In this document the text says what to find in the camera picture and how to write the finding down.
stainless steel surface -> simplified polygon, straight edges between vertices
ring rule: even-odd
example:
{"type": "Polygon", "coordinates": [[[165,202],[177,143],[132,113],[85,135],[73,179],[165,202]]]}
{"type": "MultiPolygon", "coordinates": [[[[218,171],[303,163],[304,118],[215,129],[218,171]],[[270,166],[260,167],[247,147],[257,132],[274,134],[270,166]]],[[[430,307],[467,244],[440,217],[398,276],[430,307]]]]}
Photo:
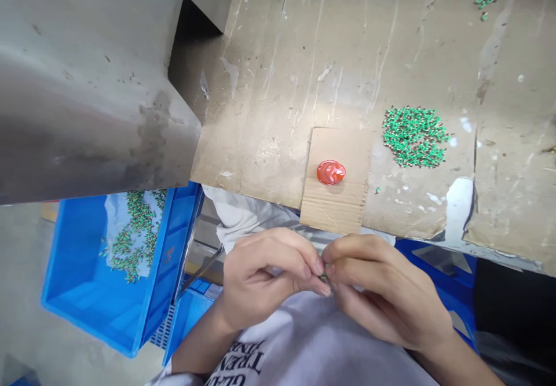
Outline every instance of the stainless steel surface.
{"type": "MultiPolygon", "coordinates": [[[[192,1],[224,31],[231,0],[192,1]]],[[[189,181],[200,123],[167,77],[182,2],[0,0],[0,204],[189,181]]]]}
{"type": "MultiPolygon", "coordinates": [[[[205,244],[203,242],[200,242],[198,240],[194,240],[195,242],[198,242],[199,244],[205,245],[207,247],[213,248],[212,246],[209,246],[208,244],[205,244]]],[[[180,293],[178,294],[178,296],[174,299],[174,301],[177,301],[178,299],[180,299],[183,294],[185,293],[185,290],[191,286],[191,284],[193,282],[195,282],[195,280],[197,280],[197,278],[200,278],[203,273],[210,267],[211,264],[213,264],[218,257],[220,256],[220,254],[222,254],[222,252],[224,251],[224,244],[220,243],[220,246],[218,246],[218,249],[216,250],[216,253],[212,255],[212,257],[207,260],[206,262],[203,263],[203,265],[199,268],[198,271],[196,271],[193,275],[191,275],[186,281],[185,283],[181,286],[181,290],[180,293]]]]}

finger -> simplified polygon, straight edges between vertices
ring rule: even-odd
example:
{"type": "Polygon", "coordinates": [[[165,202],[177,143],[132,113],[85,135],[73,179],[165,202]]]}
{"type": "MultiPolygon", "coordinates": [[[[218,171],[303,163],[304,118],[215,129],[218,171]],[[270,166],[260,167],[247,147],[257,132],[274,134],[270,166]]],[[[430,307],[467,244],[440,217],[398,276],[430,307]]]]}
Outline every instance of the finger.
{"type": "Polygon", "coordinates": [[[303,291],[312,291],[326,297],[332,293],[330,286],[314,275],[308,280],[300,280],[291,274],[282,273],[269,284],[269,294],[279,300],[280,304],[290,296],[303,291]]]}
{"type": "Polygon", "coordinates": [[[350,234],[337,238],[323,252],[323,260],[333,263],[341,258],[384,262],[396,267],[411,265],[405,256],[376,234],[350,234]]]}
{"type": "Polygon", "coordinates": [[[267,266],[279,267],[302,280],[309,279],[312,274],[298,250],[272,238],[264,238],[258,243],[245,246],[243,250],[243,264],[248,275],[267,266]]]}
{"type": "Polygon", "coordinates": [[[388,264],[352,258],[338,259],[327,266],[326,276],[336,283],[360,286],[378,293],[395,306],[401,303],[403,290],[412,286],[388,264]]]}
{"type": "Polygon", "coordinates": [[[396,327],[386,314],[354,287],[334,283],[334,300],[348,317],[375,337],[396,344],[402,341],[396,327]]]}
{"type": "Polygon", "coordinates": [[[300,236],[295,231],[287,228],[277,227],[257,234],[242,238],[242,245],[251,245],[261,242],[267,238],[272,238],[278,242],[295,248],[303,256],[305,263],[311,269],[311,272],[317,276],[321,276],[324,272],[324,264],[319,256],[319,252],[313,244],[305,237],[300,236]]]}

white t-shirt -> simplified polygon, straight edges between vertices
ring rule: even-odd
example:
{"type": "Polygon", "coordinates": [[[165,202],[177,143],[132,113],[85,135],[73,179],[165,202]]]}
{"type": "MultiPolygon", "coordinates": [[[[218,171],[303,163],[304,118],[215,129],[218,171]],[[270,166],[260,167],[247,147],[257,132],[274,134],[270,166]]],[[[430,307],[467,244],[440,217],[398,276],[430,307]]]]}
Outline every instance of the white t-shirt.
{"type": "MultiPolygon", "coordinates": [[[[205,383],[252,385],[438,385],[406,351],[380,341],[347,317],[333,298],[302,292],[265,322],[245,330],[205,383]]],[[[197,386],[171,364],[148,386],[197,386]]]]}

sleeve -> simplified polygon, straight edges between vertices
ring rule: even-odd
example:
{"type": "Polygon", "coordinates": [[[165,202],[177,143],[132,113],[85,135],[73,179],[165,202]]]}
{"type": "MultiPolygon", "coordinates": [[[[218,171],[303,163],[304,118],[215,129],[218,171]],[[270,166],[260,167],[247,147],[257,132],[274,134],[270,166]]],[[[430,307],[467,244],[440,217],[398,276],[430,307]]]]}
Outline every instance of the sleeve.
{"type": "Polygon", "coordinates": [[[172,360],[145,386],[203,386],[200,377],[191,373],[172,374],[172,360]]]}

pile of green parts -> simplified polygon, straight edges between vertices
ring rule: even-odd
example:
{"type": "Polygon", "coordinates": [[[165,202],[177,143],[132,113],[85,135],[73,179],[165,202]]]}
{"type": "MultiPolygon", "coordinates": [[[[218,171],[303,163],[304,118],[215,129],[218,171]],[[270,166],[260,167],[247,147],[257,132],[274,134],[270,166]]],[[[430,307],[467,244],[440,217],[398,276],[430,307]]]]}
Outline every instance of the pile of green parts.
{"type": "Polygon", "coordinates": [[[450,135],[436,110],[392,106],[386,111],[382,128],[384,146],[392,149],[400,166],[435,168],[445,161],[446,149],[438,144],[447,142],[450,135]]]}
{"type": "MultiPolygon", "coordinates": [[[[166,193],[166,189],[151,191],[160,211],[164,209],[166,193]]],[[[138,267],[143,261],[150,271],[160,228],[160,220],[154,222],[156,214],[145,202],[144,195],[145,191],[126,193],[127,212],[131,216],[131,221],[116,236],[112,245],[100,253],[101,256],[106,257],[110,249],[112,270],[125,271],[127,283],[135,283],[141,278],[138,267]],[[142,245],[135,246],[141,234],[145,234],[145,241],[142,245]]]]}

